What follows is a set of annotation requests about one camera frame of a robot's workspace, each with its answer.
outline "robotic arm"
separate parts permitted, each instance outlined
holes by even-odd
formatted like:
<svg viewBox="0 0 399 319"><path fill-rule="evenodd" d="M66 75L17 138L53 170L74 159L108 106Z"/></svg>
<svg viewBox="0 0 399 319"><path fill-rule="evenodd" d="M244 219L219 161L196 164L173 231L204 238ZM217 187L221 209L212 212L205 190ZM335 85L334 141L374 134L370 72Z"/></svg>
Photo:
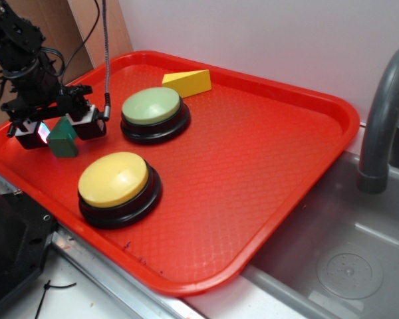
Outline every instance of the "robotic arm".
<svg viewBox="0 0 399 319"><path fill-rule="evenodd" d="M11 122L7 135L15 136L28 150L45 146L43 120L67 116L80 139L104 136L109 113L99 112L84 97L92 93L90 86L59 82L63 67L57 72L46 53L60 53L42 47L44 40L40 28L0 0L0 65L4 79L17 93L16 99L1 106Z"/></svg>

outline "black button base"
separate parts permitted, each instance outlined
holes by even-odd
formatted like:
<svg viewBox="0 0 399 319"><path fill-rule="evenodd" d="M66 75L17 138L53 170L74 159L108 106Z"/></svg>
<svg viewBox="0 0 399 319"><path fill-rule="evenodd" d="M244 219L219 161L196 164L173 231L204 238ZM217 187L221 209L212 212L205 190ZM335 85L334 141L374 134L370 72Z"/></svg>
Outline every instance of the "black button base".
<svg viewBox="0 0 399 319"><path fill-rule="evenodd" d="M78 193L78 206L87 223L101 229L117 229L134 224L149 214L161 199L162 185L157 171L148 165L148 181L131 200L114 207L89 205Z"/></svg>
<svg viewBox="0 0 399 319"><path fill-rule="evenodd" d="M129 141L137 144L159 144L179 136L191 122L189 108L180 98L178 111L167 120L156 124L138 125L130 123L121 114L121 130Z"/></svg>

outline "sink basin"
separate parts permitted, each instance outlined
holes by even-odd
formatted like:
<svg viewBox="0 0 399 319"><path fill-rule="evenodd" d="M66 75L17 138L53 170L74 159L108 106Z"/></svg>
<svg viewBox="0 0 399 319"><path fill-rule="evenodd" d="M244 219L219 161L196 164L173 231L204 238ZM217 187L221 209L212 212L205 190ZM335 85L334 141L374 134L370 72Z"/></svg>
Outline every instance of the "sink basin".
<svg viewBox="0 0 399 319"><path fill-rule="evenodd" d="M357 164L343 153L244 275L319 318L399 318L399 169L384 193L368 195L355 186Z"/></svg>

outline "red tray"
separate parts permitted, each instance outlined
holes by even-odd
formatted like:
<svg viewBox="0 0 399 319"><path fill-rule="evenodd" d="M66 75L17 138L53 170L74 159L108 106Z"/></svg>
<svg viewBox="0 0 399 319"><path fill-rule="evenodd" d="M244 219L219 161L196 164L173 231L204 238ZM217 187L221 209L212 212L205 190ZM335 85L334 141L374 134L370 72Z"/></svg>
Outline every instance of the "red tray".
<svg viewBox="0 0 399 319"><path fill-rule="evenodd" d="M64 226L145 285L186 296L238 275L302 196L355 136L358 114L345 101L155 52L111 63L112 117L104 138L80 141L75 158L24 150L0 127L0 174ZM185 98L192 122L176 139L130 143L120 131L122 103L161 86L169 72L209 69L212 90ZM100 109L104 67L77 82ZM163 196L145 219L119 230L95 229L78 210L77 183L94 160L134 152L160 174Z"/></svg>

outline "wooden block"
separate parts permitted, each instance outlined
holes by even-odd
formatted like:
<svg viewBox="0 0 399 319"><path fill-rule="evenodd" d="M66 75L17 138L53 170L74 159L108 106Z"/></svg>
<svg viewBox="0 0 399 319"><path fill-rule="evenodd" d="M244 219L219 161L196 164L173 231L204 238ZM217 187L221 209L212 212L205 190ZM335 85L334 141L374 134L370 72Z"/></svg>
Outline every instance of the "wooden block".
<svg viewBox="0 0 399 319"><path fill-rule="evenodd" d="M211 90L209 70L165 74L162 86L172 88L182 98Z"/></svg>

